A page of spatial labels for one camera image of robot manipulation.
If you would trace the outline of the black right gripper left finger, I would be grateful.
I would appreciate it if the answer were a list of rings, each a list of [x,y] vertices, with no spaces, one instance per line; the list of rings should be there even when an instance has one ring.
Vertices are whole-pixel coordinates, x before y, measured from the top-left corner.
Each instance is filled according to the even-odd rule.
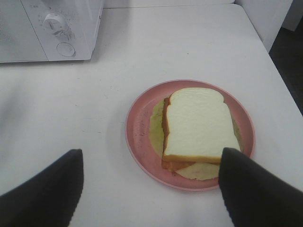
[[[2,227],[67,227],[84,185],[83,153],[72,149],[20,186],[1,195]]]

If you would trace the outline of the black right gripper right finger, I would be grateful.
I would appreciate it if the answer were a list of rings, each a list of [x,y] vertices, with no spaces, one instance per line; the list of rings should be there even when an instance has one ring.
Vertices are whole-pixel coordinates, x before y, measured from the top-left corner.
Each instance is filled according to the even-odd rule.
[[[302,191],[234,148],[224,148],[218,178],[236,227],[301,227]]]

